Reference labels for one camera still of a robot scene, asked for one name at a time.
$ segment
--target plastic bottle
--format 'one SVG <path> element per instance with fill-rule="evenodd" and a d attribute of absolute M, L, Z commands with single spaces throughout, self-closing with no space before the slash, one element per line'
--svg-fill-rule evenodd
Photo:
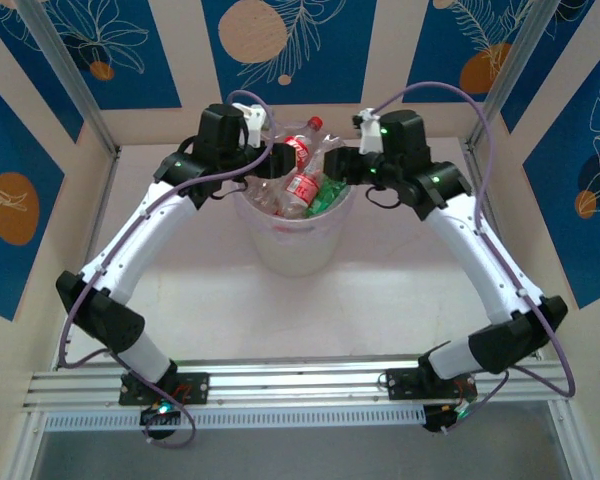
<path fill-rule="evenodd" d="M 280 193 L 278 215 L 285 218 L 303 218 L 322 185 L 324 154 L 344 145 L 340 137 L 327 136 L 305 166 L 286 184 Z"/>
<path fill-rule="evenodd" d="M 309 121 L 302 127 L 290 127 L 277 123 L 278 135 L 276 140 L 284 137 L 284 142 L 296 149 L 296 169 L 301 170 L 315 148 L 320 145 L 320 134 L 322 128 L 322 120 L 320 117 L 311 117 Z M 249 176 L 247 180 L 247 191 L 245 194 L 256 207 L 265 213 L 274 215 L 279 207 L 280 192 L 291 181 L 295 174 L 292 171 L 289 175 L 283 178 L 264 179 Z"/>
<path fill-rule="evenodd" d="M 313 202 L 311 202 L 311 205 L 309 205 L 309 208 L 305 212 L 307 218 L 320 215 L 329 210 L 340 195 L 347 190 L 346 183 L 336 182 L 326 175 L 323 175 L 322 179 L 322 185 L 316 198 L 313 199 Z"/>
<path fill-rule="evenodd" d="M 315 149 L 320 145 L 320 134 L 322 128 L 322 119 L 320 117 L 311 117 L 307 124 L 300 128 L 293 136 L 285 139 L 285 143 L 296 149 L 296 168 L 302 171 Z"/>

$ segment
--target white bucket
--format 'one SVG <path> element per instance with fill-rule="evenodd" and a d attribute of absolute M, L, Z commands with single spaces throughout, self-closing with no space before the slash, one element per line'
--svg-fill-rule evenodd
<path fill-rule="evenodd" d="M 233 197 L 262 263 L 281 275 L 301 277 L 322 269 L 333 256 L 342 225 L 353 206 L 355 188 L 347 187 L 325 213 L 299 220 L 267 215 L 243 193 Z"/>

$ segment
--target white floor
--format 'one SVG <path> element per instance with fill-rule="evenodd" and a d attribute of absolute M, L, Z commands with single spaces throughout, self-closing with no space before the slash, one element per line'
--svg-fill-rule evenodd
<path fill-rule="evenodd" d="M 466 171 L 457 139 L 429 143 L 435 161 Z M 123 149 L 99 249 L 173 150 Z M 478 295 L 442 241 L 409 208 L 381 210 L 359 193 L 330 264 L 299 279 L 261 265 L 230 199 L 208 201 L 158 255 L 129 306 L 175 360 L 416 354 L 485 326 Z M 97 347 L 77 330 L 69 359 Z"/>

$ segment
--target robotic arm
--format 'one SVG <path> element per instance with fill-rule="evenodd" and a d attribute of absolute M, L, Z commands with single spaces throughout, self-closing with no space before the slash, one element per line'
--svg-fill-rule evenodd
<path fill-rule="evenodd" d="M 476 199 L 469 184 L 452 163 L 431 161 L 422 119 L 411 110 L 379 117 L 367 109 L 354 117 L 354 124 L 362 132 L 360 147 L 327 153 L 325 174 L 351 185 L 395 190 L 399 202 L 413 208 L 453 252 L 491 322 L 421 356 L 417 372 L 388 372 L 395 387 L 390 398 L 431 398 L 464 374 L 501 373 L 546 345 L 549 338 L 524 298 L 531 299 L 554 331 L 567 314 L 566 304 L 559 296 L 546 297 L 522 272 L 483 217 L 478 231 L 473 218 Z M 514 284 L 485 238 L 522 288 Z"/>
<path fill-rule="evenodd" d="M 141 204 L 120 233 L 78 275 L 63 272 L 56 287 L 67 311 L 90 280 L 99 278 L 78 309 L 75 323 L 104 344 L 131 369 L 165 392 L 177 391 L 183 379 L 177 366 L 144 331 L 144 319 L 126 307 L 140 276 L 181 222 L 192 217 L 215 193 L 221 182 L 211 181 L 181 190 L 164 199 L 148 214 L 146 208 L 174 186 L 193 178 L 227 172 L 252 162 L 263 151 L 260 132 L 264 112 L 257 108 L 214 104 L 202 114 L 198 135 L 191 137 L 162 161 Z M 567 313 L 560 297 L 547 298 L 524 273 L 484 222 L 476 230 L 475 198 L 468 182 L 449 162 L 431 161 L 422 119 L 411 110 L 378 117 L 364 110 L 354 117 L 362 132 L 359 148 L 342 147 L 327 153 L 325 174 L 350 185 L 368 184 L 394 189 L 447 243 L 463 266 L 485 305 L 491 325 L 466 338 L 440 345 L 419 359 L 413 370 L 388 371 L 390 398 L 450 398 L 457 382 L 470 382 L 480 370 L 500 373 L 545 345 L 548 337 L 523 297 L 528 295 L 555 330 Z M 192 145 L 192 152 L 185 150 Z M 295 150 L 276 144 L 267 160 L 249 174 L 280 177 L 295 166 Z M 235 178 L 244 181 L 244 177 Z M 129 234 L 139 217 L 144 221 Z M 518 289 L 482 239 L 486 235 L 519 276 Z M 112 246 L 125 240 L 106 270 L 102 260 Z M 123 390 L 139 403 L 150 404 L 156 394 L 131 375 L 123 375 Z"/>

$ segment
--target white leaf illustration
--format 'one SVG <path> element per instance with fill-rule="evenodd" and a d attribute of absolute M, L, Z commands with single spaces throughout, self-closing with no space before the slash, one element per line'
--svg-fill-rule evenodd
<path fill-rule="evenodd" d="M 144 73 L 144 62 L 131 47 L 144 44 L 149 31 L 118 20 L 118 0 L 47 0 L 42 5 L 79 68 L 90 71 L 87 67 L 100 61 Z M 11 36 L 39 51 L 17 10 L 0 4 L 0 21 Z"/>
<path fill-rule="evenodd" d="M 110 45 L 107 48 L 113 62 L 133 68 L 138 73 L 144 73 L 144 62 L 133 49 L 122 45 Z"/>
<path fill-rule="evenodd" d="M 471 39 L 477 51 L 489 50 L 496 43 L 500 23 L 489 0 L 456 0 L 449 8 L 456 14 L 460 32 Z"/>
<path fill-rule="evenodd" d="M 239 77 L 246 77 L 242 88 L 264 79 L 271 83 L 280 75 L 293 77 L 304 62 L 309 62 L 313 50 L 322 46 L 319 25 L 334 18 L 347 0 L 276 0 L 271 7 L 280 15 L 287 29 L 285 47 L 271 60 L 259 63 L 243 63 Z M 327 5 L 335 5 L 327 11 Z"/>

